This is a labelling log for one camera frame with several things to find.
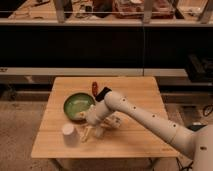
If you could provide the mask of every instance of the table leg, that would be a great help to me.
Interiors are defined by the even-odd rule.
[[[151,164],[146,168],[146,170],[148,171],[152,171],[154,170],[155,166],[159,163],[161,158],[154,158],[153,160],[151,158],[149,158],[149,161],[151,162]]]
[[[58,162],[58,160],[57,159],[55,159],[55,158],[51,158],[51,159],[49,159],[51,162],[52,162],[52,164],[58,169],[58,171],[65,171],[66,169],[64,169],[63,168],[63,166]]]

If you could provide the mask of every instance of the gray floor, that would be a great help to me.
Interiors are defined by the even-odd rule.
[[[47,103],[49,92],[18,92],[16,96],[9,96],[4,92],[0,100],[0,171],[55,171],[54,165],[46,159],[32,159],[30,153],[39,128],[41,118]],[[200,112],[203,105],[212,102],[211,95],[197,95],[194,98],[180,98],[174,94],[164,94],[162,97],[169,114],[169,118],[181,124],[201,121],[213,123],[213,117],[204,118]],[[189,115],[184,118],[184,112],[194,112],[197,116]],[[179,159],[183,165],[190,160],[183,156]],[[145,170],[148,159],[117,159],[117,160],[72,160],[70,168],[74,171],[82,170]],[[178,171],[176,159],[164,158],[156,165],[155,171]]]

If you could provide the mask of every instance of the wooden tabletop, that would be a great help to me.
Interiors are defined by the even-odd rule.
[[[105,86],[122,92],[127,99],[164,118],[167,114],[157,83],[153,77],[58,77],[49,97],[40,129],[34,142],[33,158],[131,158],[174,157],[178,152],[150,131],[123,113],[116,112],[122,120],[118,130],[107,130],[102,139],[93,136],[85,143],[67,146],[61,132],[71,121],[63,112],[65,100],[77,92],[90,95],[92,82],[99,90]],[[84,125],[75,124],[81,136]]]

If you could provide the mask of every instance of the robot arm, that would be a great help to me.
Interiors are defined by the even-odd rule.
[[[206,156],[209,157],[209,160],[213,158],[213,148],[211,147],[213,137],[203,137],[204,134],[212,134],[213,126],[207,126],[195,133],[175,122],[131,104],[122,94],[114,91],[106,93],[104,100],[87,111],[86,120],[89,124],[96,126],[115,111],[127,114],[180,153],[194,159],[194,171],[213,170],[213,162],[207,163],[206,159]]]

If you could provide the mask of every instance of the black panel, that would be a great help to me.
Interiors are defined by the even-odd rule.
[[[189,54],[213,58],[213,28],[146,28],[147,68],[185,68]]]
[[[143,61],[145,30],[145,63]],[[213,28],[1,26],[0,66],[184,68],[213,58]]]
[[[0,27],[1,66],[142,67],[140,28]]]

